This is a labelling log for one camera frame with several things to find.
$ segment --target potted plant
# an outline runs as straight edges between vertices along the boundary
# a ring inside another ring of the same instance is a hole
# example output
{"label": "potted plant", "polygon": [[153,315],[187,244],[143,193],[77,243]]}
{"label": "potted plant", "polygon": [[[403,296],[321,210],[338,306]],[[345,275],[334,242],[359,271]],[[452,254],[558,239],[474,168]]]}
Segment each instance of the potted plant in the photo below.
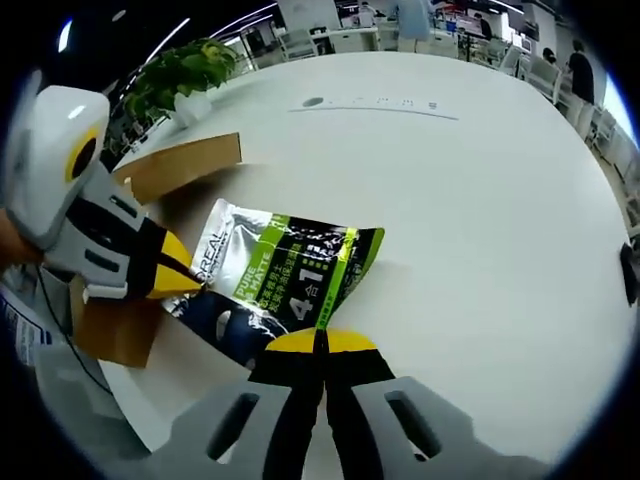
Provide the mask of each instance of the potted plant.
{"label": "potted plant", "polygon": [[229,79],[237,58],[208,38],[165,50],[142,67],[125,107],[134,119],[161,112],[185,128],[211,110],[205,92]]}

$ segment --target cable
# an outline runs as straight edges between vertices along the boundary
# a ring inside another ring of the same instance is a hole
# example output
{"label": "cable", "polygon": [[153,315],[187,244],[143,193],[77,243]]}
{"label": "cable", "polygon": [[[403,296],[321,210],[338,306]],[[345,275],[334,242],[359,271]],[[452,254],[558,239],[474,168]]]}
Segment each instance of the cable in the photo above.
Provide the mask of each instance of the cable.
{"label": "cable", "polygon": [[86,365],[82,361],[82,358],[80,358],[80,354],[76,350],[76,347],[73,345],[73,343],[71,343],[71,339],[64,332],[64,329],[62,328],[62,325],[58,321],[58,317],[56,317],[56,314],[53,311],[53,307],[51,306],[51,301],[49,300],[49,295],[47,294],[47,289],[44,286],[44,279],[42,278],[42,272],[40,271],[40,267],[39,266],[36,267],[36,273],[38,274],[38,280],[40,281],[40,285],[42,285],[42,293],[44,294],[44,300],[45,300],[45,302],[47,304],[47,308],[49,309],[49,313],[51,314],[51,317],[53,318],[53,321],[56,322],[56,325],[58,326],[58,330],[60,330],[60,333],[62,334],[62,336],[64,337],[65,341],[67,342],[67,345],[69,345],[69,348],[71,349],[71,352],[73,353],[73,356],[76,357],[76,360],[78,360],[78,363],[82,367],[82,370],[84,370],[84,373],[86,373],[87,376],[91,380],[93,380],[93,382],[98,387],[100,387],[101,390],[103,390],[104,392],[107,392],[109,395],[113,396],[113,392],[111,390],[109,390],[107,387],[105,387],[102,384],[102,382],[100,382],[96,377],[93,376],[93,374],[89,371],[89,369],[86,367]]}

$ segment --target white pot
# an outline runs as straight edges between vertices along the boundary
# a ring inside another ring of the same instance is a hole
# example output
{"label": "white pot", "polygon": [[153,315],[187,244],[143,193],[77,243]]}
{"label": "white pot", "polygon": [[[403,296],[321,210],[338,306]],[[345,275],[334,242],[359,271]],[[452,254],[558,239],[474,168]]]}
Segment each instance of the white pot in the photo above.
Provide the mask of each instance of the white pot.
{"label": "white pot", "polygon": [[188,97],[178,92],[174,105],[176,110],[169,112],[169,117],[179,128],[188,128],[211,113],[211,102],[207,98],[207,92],[193,91]]}

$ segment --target hand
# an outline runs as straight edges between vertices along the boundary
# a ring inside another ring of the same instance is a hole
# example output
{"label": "hand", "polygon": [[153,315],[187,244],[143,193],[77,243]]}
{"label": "hand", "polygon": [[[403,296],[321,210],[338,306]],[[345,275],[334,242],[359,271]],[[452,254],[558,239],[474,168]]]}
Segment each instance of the hand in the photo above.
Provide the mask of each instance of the hand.
{"label": "hand", "polygon": [[4,208],[0,209],[0,269],[21,263],[40,263],[44,254],[20,236]]}

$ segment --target green leaves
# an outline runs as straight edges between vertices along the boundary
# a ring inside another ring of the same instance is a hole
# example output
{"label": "green leaves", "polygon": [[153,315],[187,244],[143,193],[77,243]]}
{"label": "green leaves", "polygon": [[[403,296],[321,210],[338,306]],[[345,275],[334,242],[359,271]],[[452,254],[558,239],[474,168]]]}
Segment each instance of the green leaves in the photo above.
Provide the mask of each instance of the green leaves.
{"label": "green leaves", "polygon": [[136,118],[150,111],[175,110],[175,95],[189,96],[225,83],[235,70],[237,53],[207,38],[161,52],[142,68],[125,99],[127,111]]}

